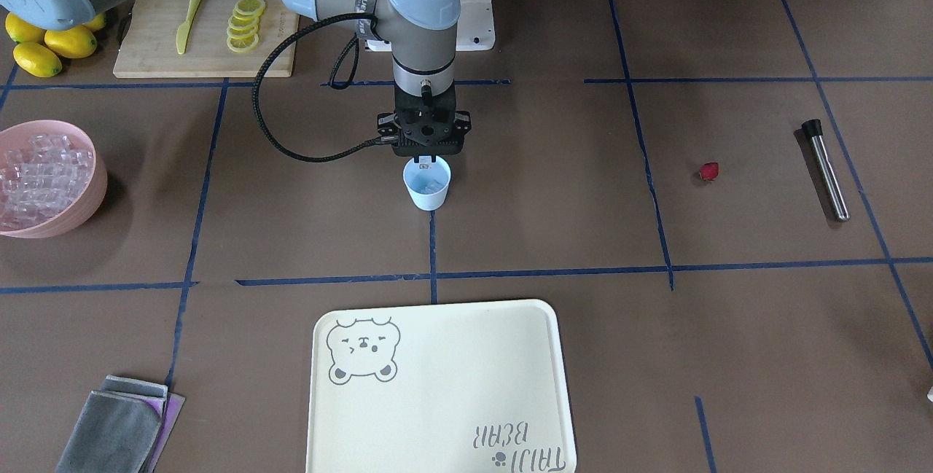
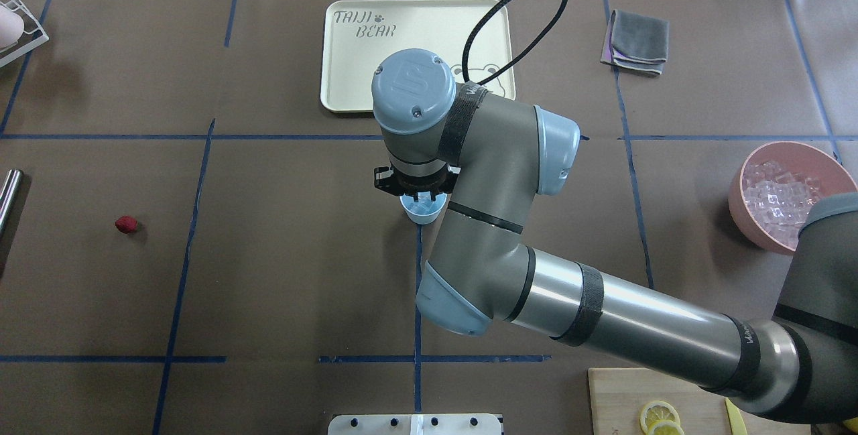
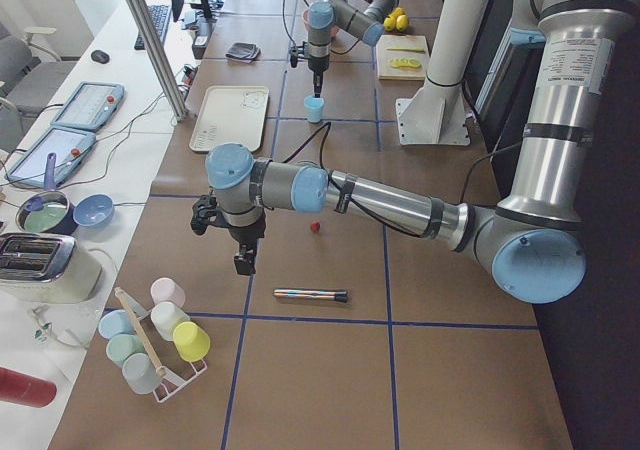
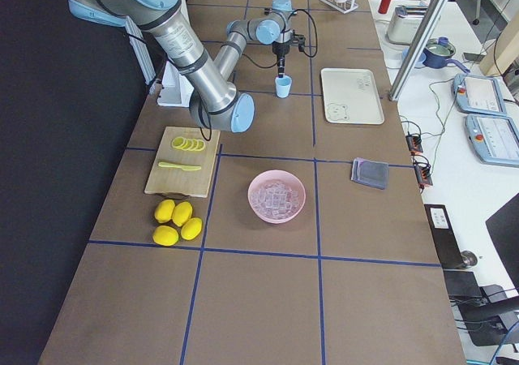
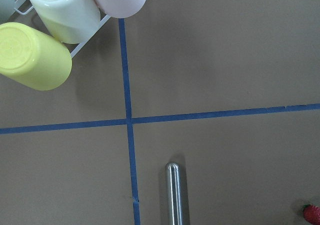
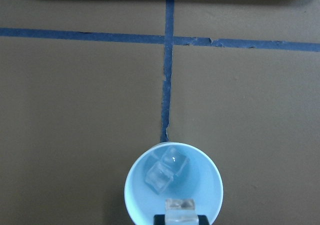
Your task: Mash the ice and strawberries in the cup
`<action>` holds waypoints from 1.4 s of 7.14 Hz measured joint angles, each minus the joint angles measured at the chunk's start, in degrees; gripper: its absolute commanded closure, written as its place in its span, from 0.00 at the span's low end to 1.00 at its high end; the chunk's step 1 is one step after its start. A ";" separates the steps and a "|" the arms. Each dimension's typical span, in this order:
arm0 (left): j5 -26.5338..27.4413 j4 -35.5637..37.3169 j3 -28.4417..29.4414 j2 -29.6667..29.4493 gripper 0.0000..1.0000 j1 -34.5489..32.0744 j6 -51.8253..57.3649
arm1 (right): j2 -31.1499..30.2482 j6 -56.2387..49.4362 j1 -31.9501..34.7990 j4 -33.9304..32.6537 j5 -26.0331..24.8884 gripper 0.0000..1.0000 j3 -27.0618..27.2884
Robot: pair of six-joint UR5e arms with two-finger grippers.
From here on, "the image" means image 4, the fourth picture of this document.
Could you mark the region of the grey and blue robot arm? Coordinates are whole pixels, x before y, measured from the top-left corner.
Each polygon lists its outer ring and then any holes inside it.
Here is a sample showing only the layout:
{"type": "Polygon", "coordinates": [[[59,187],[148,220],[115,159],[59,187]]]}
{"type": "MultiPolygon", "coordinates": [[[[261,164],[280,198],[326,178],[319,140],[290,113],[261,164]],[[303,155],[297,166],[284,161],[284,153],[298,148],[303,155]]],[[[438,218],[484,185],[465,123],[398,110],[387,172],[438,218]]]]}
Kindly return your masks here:
{"type": "Polygon", "coordinates": [[[190,113],[199,127],[240,133],[252,124],[252,97],[229,82],[230,73],[247,43],[271,45],[278,72],[284,72],[285,55],[294,39],[291,0],[272,0],[263,18],[235,20],[227,27],[227,40],[215,59],[209,56],[186,17],[182,0],[68,0],[77,18],[121,27],[132,19],[137,27],[154,36],[171,63],[194,88],[190,113]]]}

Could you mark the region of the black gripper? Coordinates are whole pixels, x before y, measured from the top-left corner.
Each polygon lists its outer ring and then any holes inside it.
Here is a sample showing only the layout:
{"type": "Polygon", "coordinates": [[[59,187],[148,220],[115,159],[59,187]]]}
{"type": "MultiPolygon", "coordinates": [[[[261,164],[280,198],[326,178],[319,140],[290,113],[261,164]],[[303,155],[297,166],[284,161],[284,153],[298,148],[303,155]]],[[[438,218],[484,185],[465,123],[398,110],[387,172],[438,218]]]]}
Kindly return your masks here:
{"type": "Polygon", "coordinates": [[[289,42],[273,42],[272,52],[277,57],[277,77],[285,75],[285,56],[290,52],[289,42]]]}

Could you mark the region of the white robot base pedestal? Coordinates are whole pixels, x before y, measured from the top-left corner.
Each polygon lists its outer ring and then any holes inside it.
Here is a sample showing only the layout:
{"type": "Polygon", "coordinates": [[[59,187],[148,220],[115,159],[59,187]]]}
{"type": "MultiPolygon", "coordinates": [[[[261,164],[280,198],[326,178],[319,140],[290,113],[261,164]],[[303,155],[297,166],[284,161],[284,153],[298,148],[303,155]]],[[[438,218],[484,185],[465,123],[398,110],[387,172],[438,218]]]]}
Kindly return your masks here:
{"type": "Polygon", "coordinates": [[[194,88],[186,77],[180,75],[171,62],[165,65],[161,80],[161,90],[157,104],[168,107],[188,108],[194,88]]]}

